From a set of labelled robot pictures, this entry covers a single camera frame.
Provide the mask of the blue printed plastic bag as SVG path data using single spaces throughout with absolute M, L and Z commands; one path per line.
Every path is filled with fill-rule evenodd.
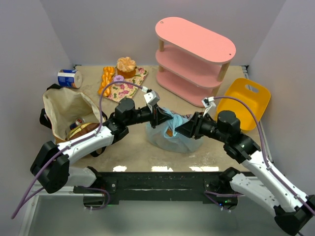
M 197 151 L 203 144 L 203 138 L 193 139 L 187 138 L 184 135 L 177 133 L 175 128 L 188 122 L 192 118 L 192 114 L 181 115 L 177 112 L 163 108 L 173 119 L 168 120 L 156 128 L 152 128 L 149 123 L 146 124 L 145 132 L 148 141 L 163 150 L 177 153 L 191 153 Z M 173 131 L 173 136 L 169 137 L 166 134 L 167 129 Z

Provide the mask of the brown chips bag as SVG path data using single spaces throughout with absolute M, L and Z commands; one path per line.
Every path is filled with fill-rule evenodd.
M 74 140 L 78 137 L 81 137 L 99 127 L 99 123 L 87 122 L 83 123 L 80 126 L 70 130 L 66 137 L 66 141 Z

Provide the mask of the silver drink can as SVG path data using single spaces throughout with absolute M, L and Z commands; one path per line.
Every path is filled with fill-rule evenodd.
M 85 123 L 85 120 L 83 118 L 77 118 L 70 126 L 70 130 L 80 126 L 81 124 Z

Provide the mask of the brown paper tote bag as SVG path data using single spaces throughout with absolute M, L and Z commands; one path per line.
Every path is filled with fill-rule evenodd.
M 41 110 L 40 123 L 52 130 L 55 143 L 66 142 L 70 132 L 69 126 L 77 119 L 83 118 L 85 123 L 99 123 L 100 118 L 108 117 L 83 92 L 52 84 L 43 94 L 44 108 Z

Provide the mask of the glazed cruller donut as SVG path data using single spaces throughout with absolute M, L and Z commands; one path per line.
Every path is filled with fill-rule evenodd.
M 166 134 L 169 136 L 169 137 L 172 137 L 173 136 L 173 131 L 168 128 L 167 131 L 166 131 Z

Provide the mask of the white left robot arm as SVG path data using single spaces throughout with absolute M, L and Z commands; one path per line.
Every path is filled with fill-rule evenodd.
M 71 169 L 72 164 L 121 140 L 129 133 L 130 125 L 148 122 L 155 128 L 171 119 L 172 116 L 157 104 L 136 109 L 132 99 L 124 98 L 111 118 L 97 124 L 87 134 L 58 145 L 51 141 L 44 143 L 31 166 L 31 173 L 49 194 L 64 186 L 90 187 L 96 181 L 96 172 L 90 168 Z

